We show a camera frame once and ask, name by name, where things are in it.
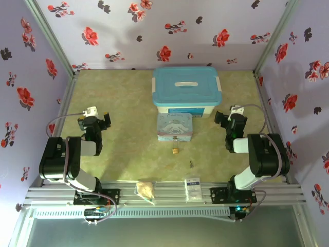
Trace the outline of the cartoon print tin box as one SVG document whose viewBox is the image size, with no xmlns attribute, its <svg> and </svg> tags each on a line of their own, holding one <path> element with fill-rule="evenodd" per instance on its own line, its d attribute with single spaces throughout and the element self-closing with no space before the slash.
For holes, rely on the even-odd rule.
<svg viewBox="0 0 329 247">
<path fill-rule="evenodd" d="M 189 142 L 192 139 L 193 123 L 190 113 L 159 113 L 157 136 L 159 141 Z"/>
</svg>

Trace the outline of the blue lidded storage box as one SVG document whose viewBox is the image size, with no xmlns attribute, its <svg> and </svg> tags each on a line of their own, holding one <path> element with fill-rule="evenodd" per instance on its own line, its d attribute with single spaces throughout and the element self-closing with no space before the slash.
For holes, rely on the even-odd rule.
<svg viewBox="0 0 329 247">
<path fill-rule="evenodd" d="M 152 98 L 159 113 L 207 118 L 223 99 L 220 79 L 210 66 L 161 67 L 153 71 Z"/>
</svg>

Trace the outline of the white labelled packet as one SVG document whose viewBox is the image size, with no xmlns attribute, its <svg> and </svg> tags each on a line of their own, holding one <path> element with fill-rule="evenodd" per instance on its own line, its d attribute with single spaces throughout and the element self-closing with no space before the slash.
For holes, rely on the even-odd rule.
<svg viewBox="0 0 329 247">
<path fill-rule="evenodd" d="M 187 202 L 201 201 L 203 199 L 200 177 L 185 179 L 185 192 Z"/>
</svg>

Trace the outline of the clear bag with beige contents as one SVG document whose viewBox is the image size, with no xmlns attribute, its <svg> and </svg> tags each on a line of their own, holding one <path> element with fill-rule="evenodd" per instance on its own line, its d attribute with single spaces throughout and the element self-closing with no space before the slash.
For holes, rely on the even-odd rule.
<svg viewBox="0 0 329 247">
<path fill-rule="evenodd" d="M 152 182 L 138 181 L 134 193 L 148 203 L 155 205 L 154 184 Z"/>
</svg>

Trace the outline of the aluminium side rail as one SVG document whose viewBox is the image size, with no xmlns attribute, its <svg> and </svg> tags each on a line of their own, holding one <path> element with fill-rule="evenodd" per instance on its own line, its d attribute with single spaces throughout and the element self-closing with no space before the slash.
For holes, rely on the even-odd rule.
<svg viewBox="0 0 329 247">
<path fill-rule="evenodd" d="M 260 99 L 266 117 L 268 133 L 279 134 L 283 146 L 290 161 L 290 172 L 287 179 L 292 183 L 298 183 L 296 179 L 296 165 L 298 162 L 297 146 L 294 144 L 299 134 L 298 122 L 294 112 L 298 106 L 299 96 L 295 93 L 283 93 L 278 97 L 268 93 L 266 86 L 259 78 L 256 78 Z"/>
<path fill-rule="evenodd" d="M 72 95 L 73 95 L 73 92 L 74 92 L 74 89 L 75 89 L 75 86 L 76 86 L 76 83 L 78 80 L 78 76 L 79 76 L 79 73 L 76 73 L 76 74 L 74 74 L 73 78 L 68 81 L 58 116 L 64 116 L 64 115 L 68 114 L 67 112 L 68 112 L 70 101 L 71 101 L 71 98 L 72 98 Z M 66 118 L 67 117 L 58 118 L 51 122 L 51 123 L 56 124 L 52 137 L 61 136 Z M 43 180 L 38 175 L 35 178 L 35 180 L 33 181 L 33 183 L 30 185 L 30 187 L 41 187 L 42 183 L 43 183 L 42 181 Z"/>
</svg>

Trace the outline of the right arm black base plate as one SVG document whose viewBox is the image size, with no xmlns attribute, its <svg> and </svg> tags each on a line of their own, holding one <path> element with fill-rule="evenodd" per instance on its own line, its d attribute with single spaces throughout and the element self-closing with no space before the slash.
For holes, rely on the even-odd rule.
<svg viewBox="0 0 329 247">
<path fill-rule="evenodd" d="M 227 187 L 210 188 L 212 204 L 254 204 L 257 198 L 251 190 L 228 189 Z"/>
</svg>

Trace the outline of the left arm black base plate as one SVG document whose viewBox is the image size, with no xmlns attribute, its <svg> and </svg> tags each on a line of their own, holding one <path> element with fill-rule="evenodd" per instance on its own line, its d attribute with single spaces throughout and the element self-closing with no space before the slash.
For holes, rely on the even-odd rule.
<svg viewBox="0 0 329 247">
<path fill-rule="evenodd" d="M 106 195 L 107 197 L 112 198 L 115 203 L 118 205 L 120 200 L 120 189 L 102 189 L 101 194 Z M 81 191 L 75 191 L 75 196 L 73 200 L 74 205 L 96 205 L 96 206 L 105 206 L 108 203 L 114 205 L 111 200 L 104 198 L 99 195 L 92 195 L 90 193 L 85 193 Z"/>
</svg>

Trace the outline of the aluminium front rail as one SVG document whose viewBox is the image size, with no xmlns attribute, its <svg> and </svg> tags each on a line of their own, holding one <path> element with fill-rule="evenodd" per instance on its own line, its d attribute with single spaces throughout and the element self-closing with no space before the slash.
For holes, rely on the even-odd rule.
<svg viewBox="0 0 329 247">
<path fill-rule="evenodd" d="M 103 188 L 120 189 L 120 207 L 152 207 L 153 205 L 134 194 L 135 181 L 111 181 L 104 183 Z M 213 207 L 210 189 L 225 187 L 226 183 L 202 182 L 203 199 L 186 200 L 185 184 L 181 182 L 156 182 L 155 207 Z M 305 205 L 306 198 L 298 184 L 266 182 L 256 187 L 256 197 L 260 200 L 262 190 L 267 193 L 262 206 Z M 41 187 L 30 187 L 22 207 L 55 207 L 72 206 L 75 192 L 62 183 L 44 182 Z"/>
</svg>

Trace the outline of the aluminium frame post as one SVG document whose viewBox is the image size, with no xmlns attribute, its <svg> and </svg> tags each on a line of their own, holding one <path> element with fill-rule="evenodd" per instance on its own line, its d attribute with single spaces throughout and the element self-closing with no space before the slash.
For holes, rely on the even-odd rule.
<svg viewBox="0 0 329 247">
<path fill-rule="evenodd" d="M 73 78 L 75 76 L 74 70 L 71 68 L 71 65 L 69 64 L 69 60 L 62 49 L 58 39 L 55 36 L 55 33 L 53 32 L 49 22 L 47 21 L 45 15 L 43 14 L 41 8 L 39 7 L 36 0 L 23 0 L 30 10 L 31 14 L 35 18 L 36 22 L 38 23 L 41 31 L 43 32 L 44 36 L 48 40 L 51 48 L 61 61 L 62 65 L 64 66 L 67 74 Z"/>
<path fill-rule="evenodd" d="M 285 26 L 288 24 L 290 18 L 293 16 L 295 10 L 297 9 L 299 3 L 302 0 L 288 0 L 287 4 L 285 6 L 285 10 L 279 20 L 279 22 L 277 23 L 271 38 L 269 39 L 268 44 L 266 45 L 255 69 L 253 70 L 253 75 L 255 77 L 257 77 L 260 74 L 260 70 L 262 69 L 262 67 L 264 66 L 264 64 L 266 63 L 266 60 L 268 58 L 268 56 L 270 55 L 272 49 L 274 48 L 276 42 L 278 41 L 278 39 L 280 38 L 281 33 L 284 31 Z"/>
</svg>

